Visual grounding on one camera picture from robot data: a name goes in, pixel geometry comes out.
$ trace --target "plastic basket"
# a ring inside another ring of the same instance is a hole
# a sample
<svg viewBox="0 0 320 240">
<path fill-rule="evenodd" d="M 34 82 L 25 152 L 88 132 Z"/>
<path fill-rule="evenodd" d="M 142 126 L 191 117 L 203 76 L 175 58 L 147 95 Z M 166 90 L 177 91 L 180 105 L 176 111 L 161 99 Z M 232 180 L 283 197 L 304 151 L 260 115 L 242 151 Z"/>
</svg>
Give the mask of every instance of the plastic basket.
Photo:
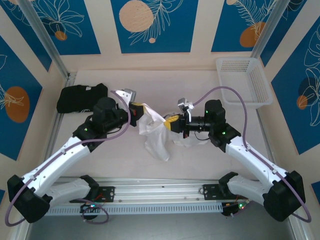
<svg viewBox="0 0 320 240">
<path fill-rule="evenodd" d="M 216 60 L 221 86 L 235 89 L 245 105 L 259 108 L 273 102 L 273 95 L 261 62 L 253 57 L 219 57 Z M 222 99 L 229 105 L 241 105 L 230 90 L 222 89 Z"/>
</svg>

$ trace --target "black cloth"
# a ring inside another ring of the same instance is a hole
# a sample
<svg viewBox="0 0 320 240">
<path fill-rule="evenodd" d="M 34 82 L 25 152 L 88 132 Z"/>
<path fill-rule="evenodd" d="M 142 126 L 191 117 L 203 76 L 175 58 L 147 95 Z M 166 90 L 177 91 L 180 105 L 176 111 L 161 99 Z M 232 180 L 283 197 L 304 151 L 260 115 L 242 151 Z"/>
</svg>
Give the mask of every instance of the black cloth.
<svg viewBox="0 0 320 240">
<path fill-rule="evenodd" d="M 56 109 L 60 114 L 92 112 L 99 99 L 108 96 L 108 88 L 97 86 L 68 86 L 62 89 Z"/>
</svg>

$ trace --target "orange circle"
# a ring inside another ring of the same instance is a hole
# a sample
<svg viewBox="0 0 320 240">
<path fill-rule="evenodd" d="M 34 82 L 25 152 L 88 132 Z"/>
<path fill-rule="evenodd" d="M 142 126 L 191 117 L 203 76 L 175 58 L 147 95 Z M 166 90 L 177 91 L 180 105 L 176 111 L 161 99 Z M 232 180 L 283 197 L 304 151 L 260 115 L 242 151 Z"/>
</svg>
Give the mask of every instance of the orange circle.
<svg viewBox="0 0 320 240">
<path fill-rule="evenodd" d="M 30 100 L 29 100 L 28 93 L 22 87 L 19 87 L 19 86 L 10 87 L 6 91 L 4 98 L 5 100 L 8 101 L 8 103 L 5 104 L 6 114 L 12 121 L 18 124 L 21 124 L 25 120 L 27 120 L 27 117 L 29 115 L 29 110 L 30 110 Z"/>
<path fill-rule="evenodd" d="M 308 105 L 308 99 L 306 96 L 301 95 L 298 97 L 296 104 L 298 106 L 298 108 L 300 108 L 301 110 L 305 109 Z"/>
<path fill-rule="evenodd" d="M 265 27 L 265 22 L 257 22 L 254 26 L 249 26 L 240 36 L 240 44 L 244 48 L 252 48 L 256 45 L 258 37 Z"/>
<path fill-rule="evenodd" d="M 56 31 L 54 35 L 60 41 L 67 40 L 67 34 L 65 34 L 63 31 Z"/>
<path fill-rule="evenodd" d="M 119 19 L 127 31 L 138 33 L 150 28 L 154 22 L 154 14 L 143 1 L 131 0 L 120 9 Z"/>
</svg>

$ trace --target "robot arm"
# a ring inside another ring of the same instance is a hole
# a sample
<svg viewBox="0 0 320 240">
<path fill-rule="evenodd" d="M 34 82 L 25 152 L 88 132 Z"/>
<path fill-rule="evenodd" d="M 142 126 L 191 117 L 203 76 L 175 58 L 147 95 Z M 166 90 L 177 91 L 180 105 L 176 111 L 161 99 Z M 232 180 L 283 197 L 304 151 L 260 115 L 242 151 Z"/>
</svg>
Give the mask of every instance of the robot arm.
<svg viewBox="0 0 320 240">
<path fill-rule="evenodd" d="M 284 221 L 297 210 L 301 204 L 289 187 L 279 177 L 286 179 L 305 203 L 305 192 L 302 177 L 293 171 L 275 165 L 256 151 L 248 143 L 244 146 L 241 134 L 226 122 L 226 111 L 220 100 L 209 100 L 205 103 L 204 116 L 191 116 L 194 108 L 185 98 L 178 101 L 183 114 L 172 116 L 167 121 L 170 130 L 183 133 L 187 138 L 190 131 L 208 132 L 211 143 L 223 152 L 240 161 L 259 181 L 252 181 L 230 172 L 219 180 L 219 190 L 223 195 L 244 196 L 264 206 L 266 211 L 277 221 Z"/>
<path fill-rule="evenodd" d="M 144 114 L 143 106 L 132 103 L 136 93 L 129 89 L 118 90 L 116 93 L 129 106 L 130 124 L 135 127 L 137 120 Z M 23 177 L 14 175 L 7 181 L 9 200 L 12 201 L 17 192 L 32 180 L 14 203 L 14 206 L 29 223 L 38 221 L 51 207 L 56 205 L 79 198 L 93 200 L 98 195 L 99 185 L 88 175 L 81 176 L 73 182 L 52 185 L 76 162 L 94 151 L 103 142 L 99 141 L 100 139 L 107 138 L 107 134 L 114 129 L 121 128 L 127 122 L 128 113 L 119 108 L 114 99 L 101 98 L 93 108 L 93 115 L 89 116 L 73 132 L 72 137 L 55 154 Z M 53 159 L 55 160 L 49 166 L 34 177 Z"/>
</svg>

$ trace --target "white tabletop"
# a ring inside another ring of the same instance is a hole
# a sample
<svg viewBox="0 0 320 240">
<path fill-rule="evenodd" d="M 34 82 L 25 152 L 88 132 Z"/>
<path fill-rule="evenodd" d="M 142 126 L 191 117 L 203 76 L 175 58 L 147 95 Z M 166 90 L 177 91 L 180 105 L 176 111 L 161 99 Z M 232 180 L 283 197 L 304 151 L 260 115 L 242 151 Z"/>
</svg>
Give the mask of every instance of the white tabletop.
<svg viewBox="0 0 320 240">
<path fill-rule="evenodd" d="M 200 99 L 210 89 L 219 86 L 216 71 L 140 71 L 140 70 L 81 70 L 75 85 L 95 86 L 104 83 L 109 90 L 132 89 L 137 92 L 135 101 L 146 103 L 159 114 L 179 112 L 177 101 L 187 98 L 190 102 Z M 204 115 L 207 100 L 221 99 L 218 90 L 207 97 L 192 111 L 194 116 Z M 244 111 L 242 107 L 223 105 L 226 120 L 242 133 Z M 57 151 L 72 132 L 81 125 L 90 113 L 65 114 L 55 143 Z M 236 159 L 223 153 L 210 142 L 190 148 L 167 142 L 165 147 L 170 159 L 165 162 L 153 158 L 145 149 L 145 136 L 139 135 L 138 127 L 130 126 L 121 137 L 102 143 L 89 156 L 77 162 L 64 176 L 110 178 L 156 178 L 156 179 L 219 179 L 230 171 L 242 176 L 255 177 Z M 255 109 L 248 109 L 246 139 L 256 150 L 267 156 Z"/>
</svg>

